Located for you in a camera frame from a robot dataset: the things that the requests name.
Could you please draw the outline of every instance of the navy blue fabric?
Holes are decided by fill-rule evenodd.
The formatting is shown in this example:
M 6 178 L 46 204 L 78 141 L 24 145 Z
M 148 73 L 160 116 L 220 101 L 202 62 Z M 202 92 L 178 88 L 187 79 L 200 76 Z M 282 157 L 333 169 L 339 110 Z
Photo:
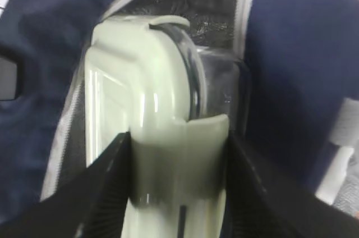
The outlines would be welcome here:
M 358 0 L 253 0 L 247 138 L 310 190 L 337 151 L 343 98 L 359 99 L 358 39 Z
M 0 222 L 38 202 L 82 46 L 113 1 L 10 0 L 2 14 L 0 46 L 20 55 L 24 90 L 0 103 Z

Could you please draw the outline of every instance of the black buckle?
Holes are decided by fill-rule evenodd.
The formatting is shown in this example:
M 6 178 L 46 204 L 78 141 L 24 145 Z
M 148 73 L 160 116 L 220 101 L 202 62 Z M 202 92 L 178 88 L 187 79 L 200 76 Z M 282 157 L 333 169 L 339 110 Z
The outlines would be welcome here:
M 0 47 L 0 100 L 14 100 L 20 94 L 19 57 Z

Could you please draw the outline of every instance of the plastic container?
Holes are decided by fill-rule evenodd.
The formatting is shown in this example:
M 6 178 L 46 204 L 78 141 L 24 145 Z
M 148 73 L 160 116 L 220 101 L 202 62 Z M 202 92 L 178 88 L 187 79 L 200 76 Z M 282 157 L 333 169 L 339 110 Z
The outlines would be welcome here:
M 230 53 L 194 46 L 188 26 L 176 16 L 113 16 L 95 28 L 85 56 L 87 163 L 131 132 L 124 238 L 220 233 L 240 72 Z

